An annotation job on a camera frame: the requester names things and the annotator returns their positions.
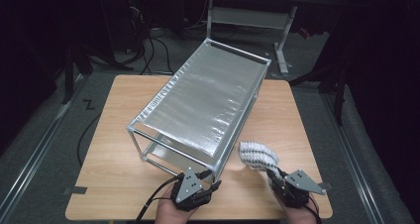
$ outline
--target aluminum frame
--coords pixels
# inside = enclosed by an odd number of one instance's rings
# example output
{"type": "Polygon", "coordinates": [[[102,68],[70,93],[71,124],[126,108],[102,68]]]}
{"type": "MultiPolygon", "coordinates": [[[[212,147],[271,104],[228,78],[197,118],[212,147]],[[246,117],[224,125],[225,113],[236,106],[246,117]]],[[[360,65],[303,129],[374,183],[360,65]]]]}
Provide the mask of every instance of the aluminum frame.
{"type": "Polygon", "coordinates": [[[211,169],[213,175],[205,180],[217,181],[270,62],[206,39],[127,126],[142,160],[174,175],[162,161],[181,170],[211,169]],[[139,123],[157,135],[141,131],[139,123]],[[150,144],[141,149],[135,135],[150,144]]]}

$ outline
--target hand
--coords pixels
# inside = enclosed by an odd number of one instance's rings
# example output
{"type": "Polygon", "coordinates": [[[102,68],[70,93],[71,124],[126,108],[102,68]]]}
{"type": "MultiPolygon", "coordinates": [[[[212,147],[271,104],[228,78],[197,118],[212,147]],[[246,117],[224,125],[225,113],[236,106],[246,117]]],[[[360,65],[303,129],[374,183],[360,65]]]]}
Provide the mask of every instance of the hand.
{"type": "MultiPolygon", "coordinates": [[[[289,224],[316,224],[315,216],[309,212],[309,210],[301,207],[301,208],[293,208],[293,207],[286,207],[286,205],[281,201],[281,199],[274,193],[275,198],[277,199],[278,203],[280,204],[281,208],[284,210],[286,214],[286,219],[289,224]]],[[[309,208],[311,208],[315,213],[317,212],[315,203],[313,203],[310,199],[306,204],[309,208]]]]}
{"type": "Polygon", "coordinates": [[[172,188],[173,186],[169,187],[162,196],[163,198],[168,199],[160,199],[158,201],[156,224],[185,224],[191,215],[198,209],[195,208],[189,212],[176,209],[173,201],[170,199],[172,188]]]}

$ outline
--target table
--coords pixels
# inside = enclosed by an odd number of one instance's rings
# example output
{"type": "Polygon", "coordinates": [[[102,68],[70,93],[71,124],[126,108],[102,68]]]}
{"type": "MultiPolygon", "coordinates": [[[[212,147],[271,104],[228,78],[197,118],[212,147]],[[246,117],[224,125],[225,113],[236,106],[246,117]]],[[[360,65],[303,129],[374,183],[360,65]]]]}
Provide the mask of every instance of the table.
{"type": "MultiPolygon", "coordinates": [[[[126,127],[169,80],[167,76],[118,75],[112,85],[65,216],[70,220],[134,220],[144,203],[171,175],[139,157],[126,127]]],[[[146,139],[143,146],[149,143],[146,139]]],[[[193,220],[284,218],[267,183],[266,174],[243,165],[240,141],[268,146],[280,158],[286,172],[302,168],[316,182],[321,176],[296,103],[286,81],[264,80],[259,97],[222,172],[222,184],[209,204],[200,207],[193,220]]],[[[332,216],[328,195],[317,195],[320,216],[332,216]]],[[[155,219],[158,202],[145,214],[155,219]]]]}

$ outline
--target frosted plastic panel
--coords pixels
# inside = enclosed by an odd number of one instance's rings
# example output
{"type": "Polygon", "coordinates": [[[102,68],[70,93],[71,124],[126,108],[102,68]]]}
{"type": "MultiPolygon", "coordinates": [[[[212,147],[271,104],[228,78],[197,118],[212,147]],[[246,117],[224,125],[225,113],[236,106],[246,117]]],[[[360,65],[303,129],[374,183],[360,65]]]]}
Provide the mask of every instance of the frosted plastic panel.
{"type": "Polygon", "coordinates": [[[213,157],[230,142],[266,69],[263,58],[206,40],[136,119],[213,157]]]}

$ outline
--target desk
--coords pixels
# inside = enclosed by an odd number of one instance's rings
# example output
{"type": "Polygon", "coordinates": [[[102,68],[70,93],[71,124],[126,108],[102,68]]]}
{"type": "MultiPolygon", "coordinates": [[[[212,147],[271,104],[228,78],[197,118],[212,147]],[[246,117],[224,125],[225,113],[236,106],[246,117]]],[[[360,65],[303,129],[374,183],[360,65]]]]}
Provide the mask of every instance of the desk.
{"type": "Polygon", "coordinates": [[[281,30],[282,33],[278,41],[274,44],[274,50],[281,75],[288,76],[288,67],[284,58],[283,47],[291,24],[293,23],[296,10],[296,5],[291,7],[288,14],[228,9],[224,7],[213,7],[213,1],[211,0],[209,2],[207,17],[207,38],[211,38],[212,22],[281,30]]]}
{"type": "MultiPolygon", "coordinates": [[[[139,157],[126,127],[169,80],[166,76],[119,75],[115,78],[76,186],[65,212],[70,220],[134,220],[156,188],[171,175],[139,157]]],[[[143,146],[149,143],[146,139],[143,146]]],[[[267,183],[266,174],[243,165],[238,142],[255,141],[280,158],[286,172],[305,170],[316,182],[321,176],[286,81],[264,80],[260,95],[222,172],[222,184],[209,204],[192,216],[204,219],[280,219],[284,213],[267,183]]],[[[329,218],[327,195],[315,194],[320,216],[329,218]]],[[[155,219],[157,202],[144,219],[155,219]]]]}

